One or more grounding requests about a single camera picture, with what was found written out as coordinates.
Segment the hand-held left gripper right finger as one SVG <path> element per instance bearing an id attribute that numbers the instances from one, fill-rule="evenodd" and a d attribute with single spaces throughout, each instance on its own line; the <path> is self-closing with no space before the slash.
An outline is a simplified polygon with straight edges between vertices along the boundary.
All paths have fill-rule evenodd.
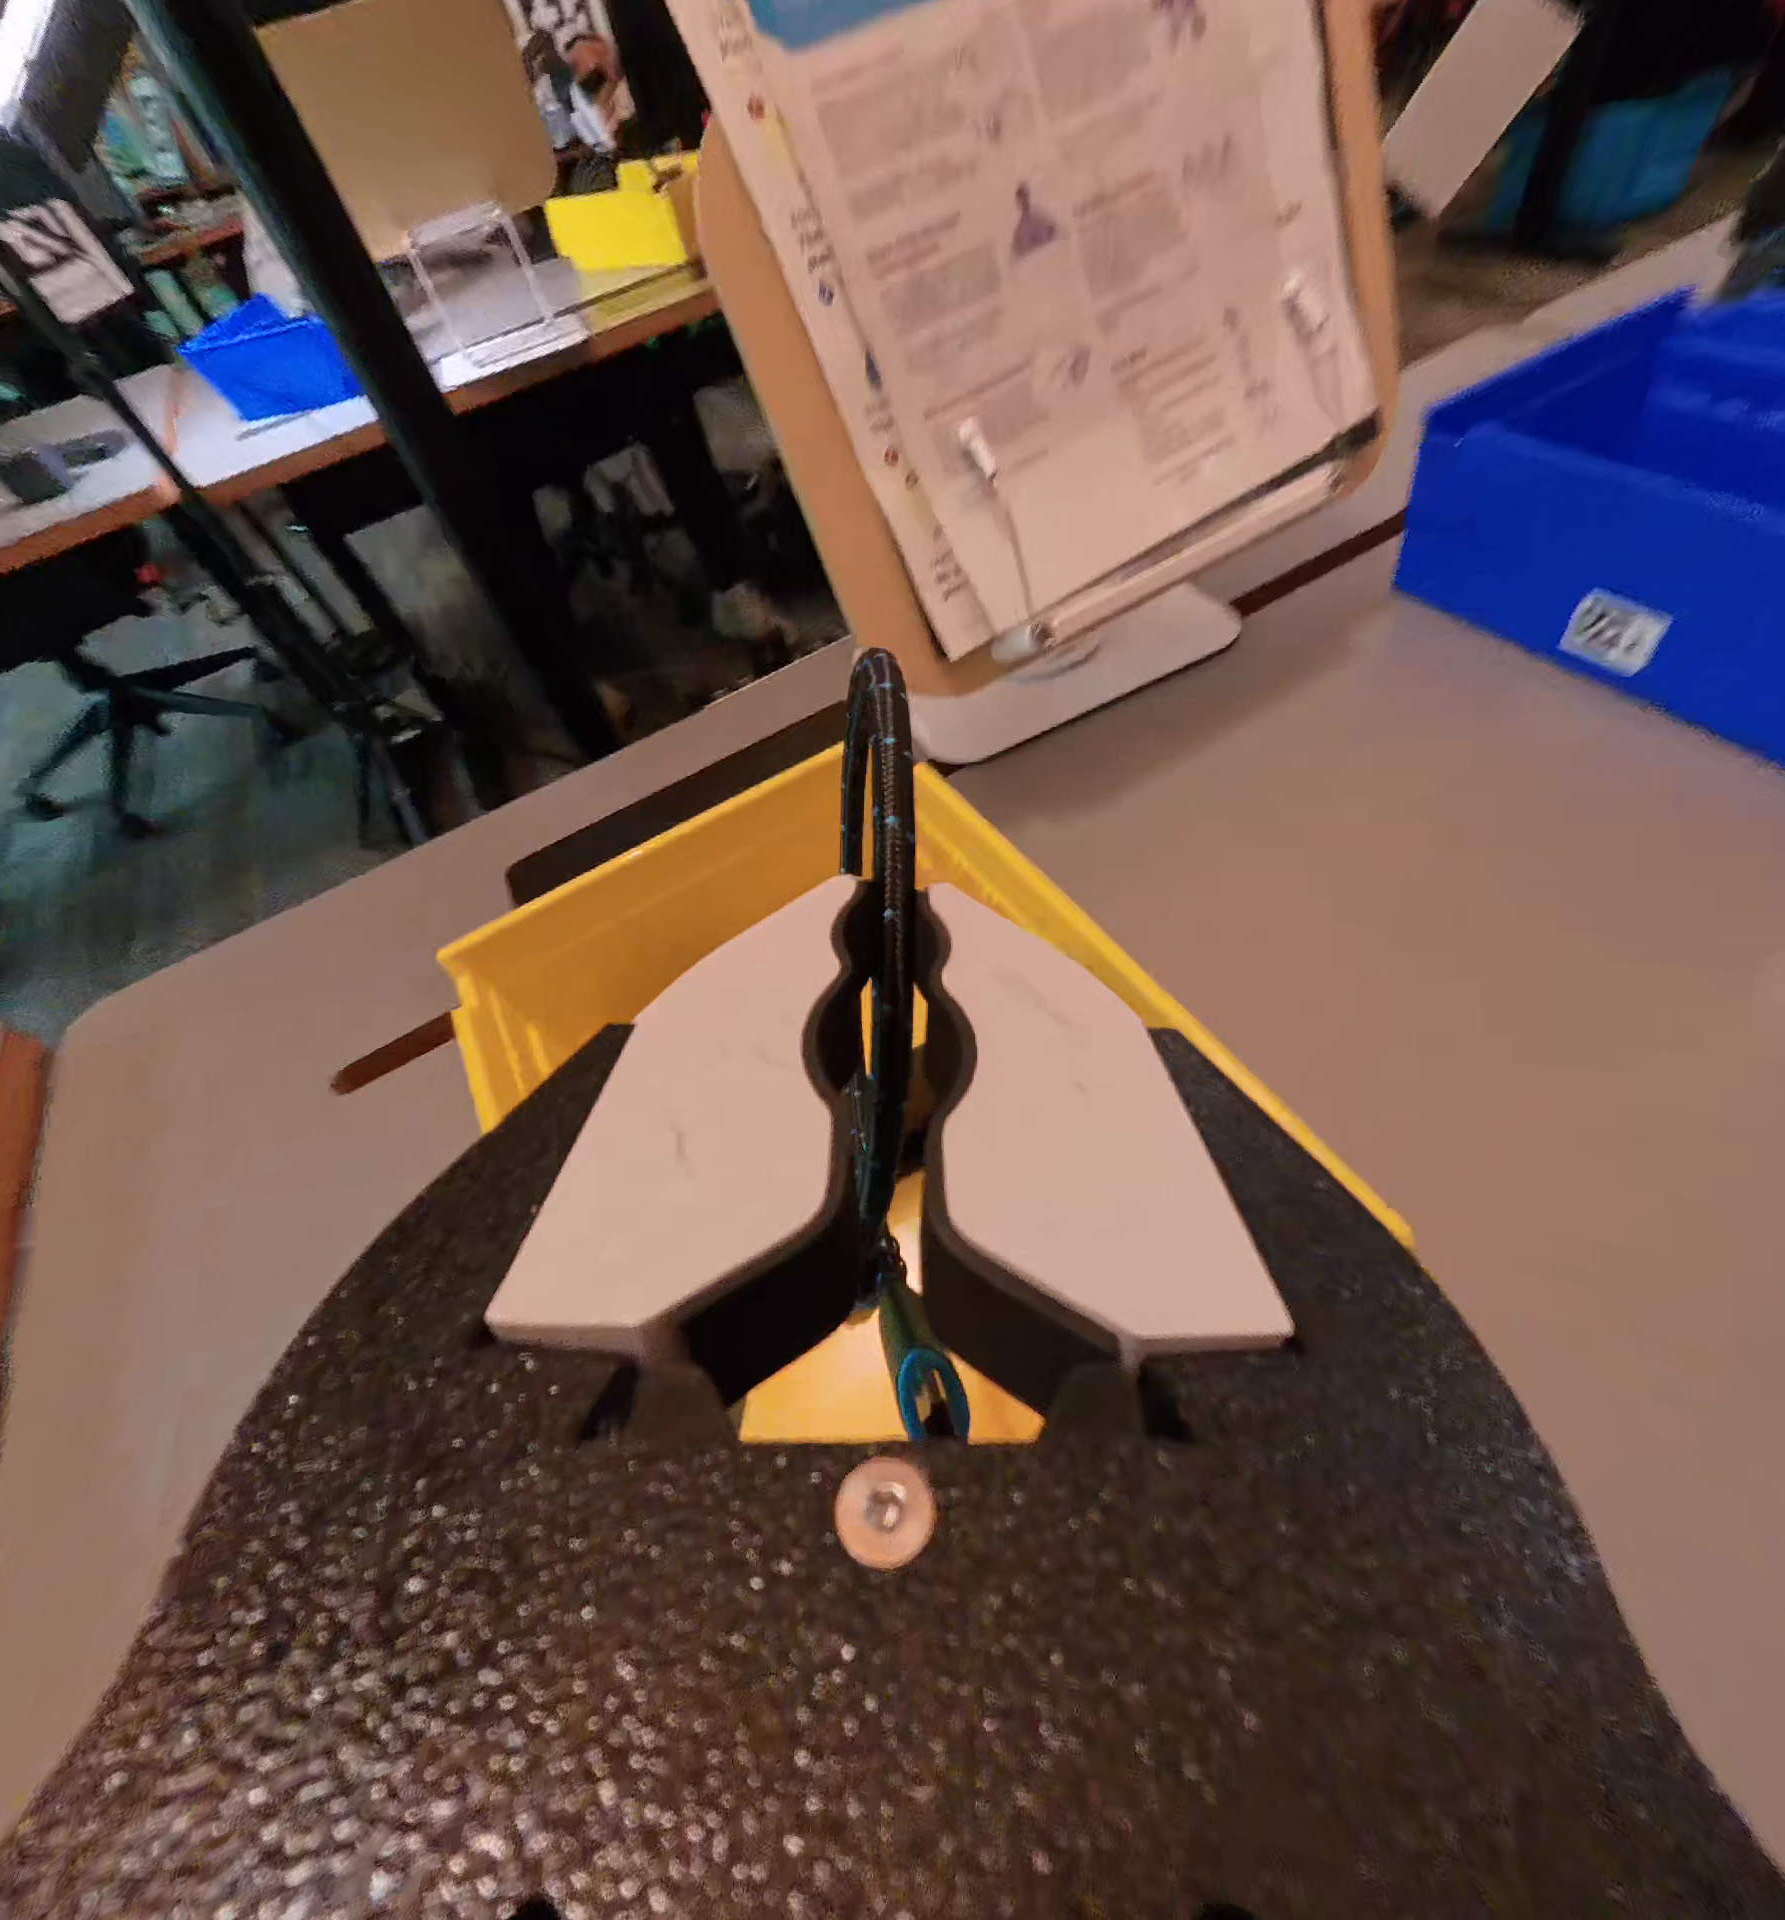
<path id="1" fill-rule="evenodd" d="M 924 1299 L 999 1388 L 1264 1351 L 1294 1316 L 1162 1059 L 1095 972 L 924 889 Z"/>

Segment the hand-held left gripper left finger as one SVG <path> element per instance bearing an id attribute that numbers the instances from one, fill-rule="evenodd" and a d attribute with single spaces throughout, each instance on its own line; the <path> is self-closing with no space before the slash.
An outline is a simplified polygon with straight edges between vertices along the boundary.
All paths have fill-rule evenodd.
<path id="1" fill-rule="evenodd" d="M 484 1309 L 492 1335 L 755 1388 L 847 1318 L 869 900 L 822 880 L 649 1002 Z"/>

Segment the yellow plastic bin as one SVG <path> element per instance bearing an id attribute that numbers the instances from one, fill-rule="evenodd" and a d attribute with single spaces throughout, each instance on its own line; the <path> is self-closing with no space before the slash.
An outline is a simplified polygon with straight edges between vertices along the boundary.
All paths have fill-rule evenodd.
<path id="1" fill-rule="evenodd" d="M 593 870 L 545 889 L 441 952 L 457 990 L 453 1025 L 483 1130 L 495 1136 L 537 1095 L 568 1100 L 568 1138 L 545 1157 L 523 1226 L 492 1260 L 483 1316 L 527 1236 L 568 1146 L 599 1095 L 618 1045 L 640 1013 L 713 946 L 761 922 L 822 880 L 842 877 L 838 857 L 838 748 L 815 753 L 744 792 L 596 859 Z M 1367 1361 L 1361 1330 L 1367 1279 L 1393 1266 L 1415 1280 L 1393 1217 L 1353 1175 L 1310 1154 L 1310 1138 L 1258 1088 L 1211 1033 L 1124 946 L 1002 839 L 972 804 L 930 772 L 916 777 L 915 877 L 918 885 L 915 1066 L 905 1138 L 896 1139 L 896 1195 L 884 1224 L 909 1260 L 900 1306 L 856 1301 L 804 1357 L 755 1388 L 715 1388 L 688 1361 L 636 1363 L 562 1348 L 508 1346 L 526 1357 L 584 1357 L 651 1371 L 698 1369 L 727 1404 L 747 1442 L 869 1446 L 921 1437 L 953 1424 L 983 1446 L 1032 1441 L 1064 1394 L 1137 1385 L 1180 1398 L 1193 1419 L 1235 1381 L 1294 1381 Z M 1124 996 L 1158 1045 L 1193 1121 L 1294 1316 L 1276 1349 L 1171 1357 L 1139 1374 L 1094 1363 L 1059 1388 L 999 1388 L 954 1357 L 924 1299 L 925 1132 L 933 1095 L 924 1075 L 924 889 L 953 883 L 1072 956 Z"/>
<path id="2" fill-rule="evenodd" d="M 545 225 L 553 252 L 582 273 L 664 271 L 700 259 L 700 152 L 621 161 L 606 191 L 553 196 Z"/>

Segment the blue plastic bin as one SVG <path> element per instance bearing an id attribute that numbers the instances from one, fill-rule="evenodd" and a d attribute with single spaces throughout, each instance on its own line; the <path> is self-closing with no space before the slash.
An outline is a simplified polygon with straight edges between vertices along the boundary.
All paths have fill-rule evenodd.
<path id="1" fill-rule="evenodd" d="M 1397 589 L 1785 771 L 1785 291 L 1675 291 L 1431 408 Z"/>
<path id="2" fill-rule="evenodd" d="M 243 421 L 287 420 L 364 395 L 330 325 L 256 294 L 180 345 L 180 358 Z"/>

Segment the black office chair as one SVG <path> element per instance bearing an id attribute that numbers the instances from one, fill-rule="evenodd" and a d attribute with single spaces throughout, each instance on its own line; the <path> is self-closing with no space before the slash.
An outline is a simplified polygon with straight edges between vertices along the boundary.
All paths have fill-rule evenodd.
<path id="1" fill-rule="evenodd" d="M 256 663 L 250 645 L 134 673 L 120 673 L 89 654 L 89 640 L 101 629 L 148 614 L 159 586 L 165 578 L 143 526 L 124 526 L 0 575 L 0 674 L 47 663 L 87 698 L 68 731 L 16 787 L 31 818 L 63 818 L 65 805 L 47 792 L 50 777 L 91 743 L 106 743 L 106 805 L 124 835 L 150 837 L 155 822 L 131 798 L 134 746 L 142 734 L 165 734 L 176 713 L 250 723 L 270 746 L 288 746 L 303 737 L 272 705 L 194 690 L 201 679 Z"/>

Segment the wooden document stand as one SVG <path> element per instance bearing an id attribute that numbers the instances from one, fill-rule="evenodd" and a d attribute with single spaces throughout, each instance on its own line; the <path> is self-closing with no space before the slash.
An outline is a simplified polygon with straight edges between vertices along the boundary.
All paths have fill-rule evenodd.
<path id="1" fill-rule="evenodd" d="M 1377 468 L 1397 411 L 1398 358 L 1371 5 L 1323 7 L 1341 204 L 1377 377 L 1377 421 L 1337 469 L 1307 473 L 1279 494 L 1220 514 L 1143 566 L 1083 592 L 1047 623 L 1032 617 L 959 661 L 947 657 L 929 629 L 736 152 L 708 123 L 698 217 L 718 304 L 849 635 L 860 648 L 884 648 L 900 661 L 915 739 L 929 760 L 991 760 L 1226 651 L 1242 635 L 1242 617 L 1221 598 L 1204 594 L 1204 580 L 1326 511 Z"/>
<path id="2" fill-rule="evenodd" d="M 557 152 L 503 2 L 343 2 L 256 38 L 365 252 L 452 215 L 553 196 Z"/>

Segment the black tripod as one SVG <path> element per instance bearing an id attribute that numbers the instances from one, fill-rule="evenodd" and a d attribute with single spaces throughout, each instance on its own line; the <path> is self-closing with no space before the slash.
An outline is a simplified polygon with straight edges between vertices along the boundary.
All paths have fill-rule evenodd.
<path id="1" fill-rule="evenodd" d="M 232 594 L 282 668 L 303 685 L 349 737 L 358 768 L 360 826 L 371 820 L 373 801 L 379 795 L 403 841 L 408 847 L 424 845 L 430 839 L 428 818 L 412 796 L 412 787 L 403 780 L 395 737 L 383 723 L 379 698 L 371 685 L 349 673 L 346 661 L 321 640 L 284 597 L 274 572 L 256 560 L 232 523 L 194 486 L 162 444 L 159 431 L 148 425 L 137 403 L 121 391 L 111 363 L 89 345 L 74 325 L 52 309 L 31 269 L 4 239 L 0 239 L 0 287 L 12 295 L 26 322 L 41 331 L 43 341 L 63 356 L 81 391 L 106 403 L 159 469 L 162 492 L 170 494 L 170 502 L 159 514 L 188 555 Z"/>

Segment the wooden background table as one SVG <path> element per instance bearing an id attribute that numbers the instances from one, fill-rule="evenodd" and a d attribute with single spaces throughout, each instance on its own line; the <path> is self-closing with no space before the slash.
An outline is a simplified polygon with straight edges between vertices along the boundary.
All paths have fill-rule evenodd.
<path id="1" fill-rule="evenodd" d="M 559 374 L 614 359 L 627 349 L 715 313 L 715 288 L 704 271 L 624 281 L 578 309 L 582 334 L 574 334 L 568 322 L 557 325 L 545 344 L 492 369 L 474 368 L 460 353 L 441 358 L 436 368 L 441 394 L 452 412 L 463 417 Z M 187 368 L 124 377 L 120 394 L 192 486 L 218 506 L 232 506 L 384 445 L 384 430 L 364 399 L 245 425 Z M 174 495 L 168 475 L 120 415 L 93 395 L 76 395 L 7 421 L 0 426 L 0 448 L 65 444 L 102 430 L 121 437 L 115 456 L 87 468 L 63 495 L 0 512 L 0 578 L 115 530 L 137 526 L 168 507 Z"/>

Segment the black metal pole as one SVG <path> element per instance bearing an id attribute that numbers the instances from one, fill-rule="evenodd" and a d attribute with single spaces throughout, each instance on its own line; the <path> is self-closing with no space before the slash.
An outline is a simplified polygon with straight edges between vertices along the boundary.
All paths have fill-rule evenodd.
<path id="1" fill-rule="evenodd" d="M 330 325 L 513 663 L 588 760 L 614 755 L 621 737 L 545 532 L 529 507 L 505 501 L 452 412 L 241 7 L 143 2 L 131 11 Z"/>

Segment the printed instruction sheet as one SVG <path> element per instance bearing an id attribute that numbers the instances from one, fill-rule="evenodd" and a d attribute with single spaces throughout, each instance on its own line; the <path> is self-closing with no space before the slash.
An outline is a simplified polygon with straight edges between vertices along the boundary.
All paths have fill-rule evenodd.
<path id="1" fill-rule="evenodd" d="M 1323 5 L 668 11 L 947 657 L 1377 421 Z"/>

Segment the clear acrylic stand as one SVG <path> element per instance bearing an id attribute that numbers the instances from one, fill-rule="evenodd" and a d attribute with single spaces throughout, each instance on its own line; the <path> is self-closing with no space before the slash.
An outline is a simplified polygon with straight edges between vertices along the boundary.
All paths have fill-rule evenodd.
<path id="1" fill-rule="evenodd" d="M 430 368 L 463 358 L 495 368 L 559 320 L 545 269 L 495 199 L 460 204 L 408 230 L 379 279 Z"/>

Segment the printed tag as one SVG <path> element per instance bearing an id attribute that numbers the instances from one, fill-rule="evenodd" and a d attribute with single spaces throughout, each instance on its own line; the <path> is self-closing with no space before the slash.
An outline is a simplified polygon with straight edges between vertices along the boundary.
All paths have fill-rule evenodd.
<path id="1" fill-rule="evenodd" d="M 0 248 L 70 328 L 137 298 L 134 277 L 72 199 L 52 196 L 0 213 Z"/>

